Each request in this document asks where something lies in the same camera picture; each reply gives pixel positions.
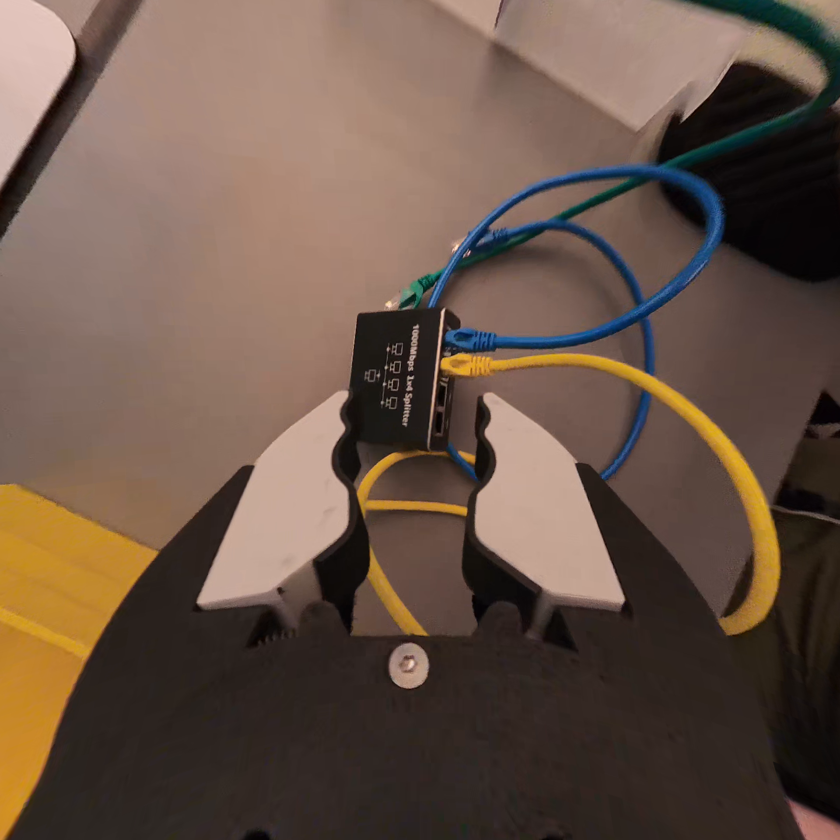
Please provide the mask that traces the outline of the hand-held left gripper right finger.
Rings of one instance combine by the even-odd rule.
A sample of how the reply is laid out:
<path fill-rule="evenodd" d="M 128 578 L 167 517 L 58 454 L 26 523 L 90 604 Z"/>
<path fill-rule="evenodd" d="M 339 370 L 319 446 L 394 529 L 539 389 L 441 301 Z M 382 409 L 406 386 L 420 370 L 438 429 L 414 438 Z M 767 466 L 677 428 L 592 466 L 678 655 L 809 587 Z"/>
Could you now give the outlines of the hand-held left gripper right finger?
<path fill-rule="evenodd" d="M 477 403 L 476 441 L 463 548 L 476 619 L 507 602 L 530 638 L 571 640 L 565 607 L 621 612 L 626 597 L 572 454 L 492 392 Z"/>

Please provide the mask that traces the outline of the clear plastic bin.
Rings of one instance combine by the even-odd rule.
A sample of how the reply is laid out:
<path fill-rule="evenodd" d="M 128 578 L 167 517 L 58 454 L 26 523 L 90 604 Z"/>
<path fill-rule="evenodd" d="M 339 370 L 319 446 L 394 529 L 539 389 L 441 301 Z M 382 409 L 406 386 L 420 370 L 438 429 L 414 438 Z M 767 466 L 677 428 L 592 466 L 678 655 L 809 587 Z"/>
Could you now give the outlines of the clear plastic bin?
<path fill-rule="evenodd" d="M 436 1 L 631 131 L 689 116 L 736 59 L 749 25 L 677 1 Z"/>

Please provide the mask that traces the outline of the black ethernet splitter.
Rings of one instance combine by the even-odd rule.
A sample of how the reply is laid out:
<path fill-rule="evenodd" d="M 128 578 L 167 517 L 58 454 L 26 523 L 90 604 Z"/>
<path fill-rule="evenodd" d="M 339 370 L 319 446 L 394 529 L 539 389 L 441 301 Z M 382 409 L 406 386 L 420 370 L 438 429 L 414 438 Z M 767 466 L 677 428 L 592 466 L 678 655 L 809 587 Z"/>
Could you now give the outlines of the black ethernet splitter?
<path fill-rule="evenodd" d="M 455 384 L 440 362 L 459 326 L 446 308 L 357 316 L 350 392 L 360 443 L 445 452 Z"/>

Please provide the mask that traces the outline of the yellow plastic bin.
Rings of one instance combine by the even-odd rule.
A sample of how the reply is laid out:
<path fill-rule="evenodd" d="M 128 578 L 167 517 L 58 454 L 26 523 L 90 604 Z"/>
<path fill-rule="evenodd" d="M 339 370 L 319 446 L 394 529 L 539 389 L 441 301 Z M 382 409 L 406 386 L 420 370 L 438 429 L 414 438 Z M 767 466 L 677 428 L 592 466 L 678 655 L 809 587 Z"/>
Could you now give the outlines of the yellow plastic bin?
<path fill-rule="evenodd" d="M 1 487 L 1 837 L 35 788 L 82 668 L 155 549 Z"/>

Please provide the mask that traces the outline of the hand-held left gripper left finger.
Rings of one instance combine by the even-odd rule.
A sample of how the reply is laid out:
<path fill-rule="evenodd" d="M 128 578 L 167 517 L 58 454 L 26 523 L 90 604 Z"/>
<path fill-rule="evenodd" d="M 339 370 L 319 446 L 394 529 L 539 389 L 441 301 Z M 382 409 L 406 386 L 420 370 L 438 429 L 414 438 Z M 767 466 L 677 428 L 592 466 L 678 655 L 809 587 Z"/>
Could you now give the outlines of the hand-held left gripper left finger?
<path fill-rule="evenodd" d="M 361 469 L 352 394 L 339 391 L 256 460 L 206 576 L 202 611 L 268 607 L 299 621 L 310 604 L 353 620 L 370 568 L 354 481 Z"/>

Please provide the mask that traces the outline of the white stand base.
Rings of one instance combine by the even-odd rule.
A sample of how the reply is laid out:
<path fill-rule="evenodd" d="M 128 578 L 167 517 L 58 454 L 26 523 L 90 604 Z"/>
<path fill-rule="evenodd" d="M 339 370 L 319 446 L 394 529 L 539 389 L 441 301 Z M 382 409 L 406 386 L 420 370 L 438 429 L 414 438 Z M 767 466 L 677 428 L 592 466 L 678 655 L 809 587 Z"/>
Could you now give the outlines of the white stand base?
<path fill-rule="evenodd" d="M 1 186 L 77 62 L 67 25 L 34 1 L 1 2 Z"/>

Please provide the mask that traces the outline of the black mesh pad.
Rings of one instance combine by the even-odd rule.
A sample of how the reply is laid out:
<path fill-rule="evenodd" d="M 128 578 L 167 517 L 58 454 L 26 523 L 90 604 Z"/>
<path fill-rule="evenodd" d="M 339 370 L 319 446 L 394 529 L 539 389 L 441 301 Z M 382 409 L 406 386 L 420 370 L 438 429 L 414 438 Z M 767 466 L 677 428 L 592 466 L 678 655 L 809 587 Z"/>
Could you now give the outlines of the black mesh pad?
<path fill-rule="evenodd" d="M 696 111 L 684 120 L 672 118 L 657 163 L 777 118 L 808 100 L 803 88 L 771 70 L 733 64 Z M 687 169 L 721 196 L 726 244 L 797 280 L 839 278 L 838 111 Z"/>

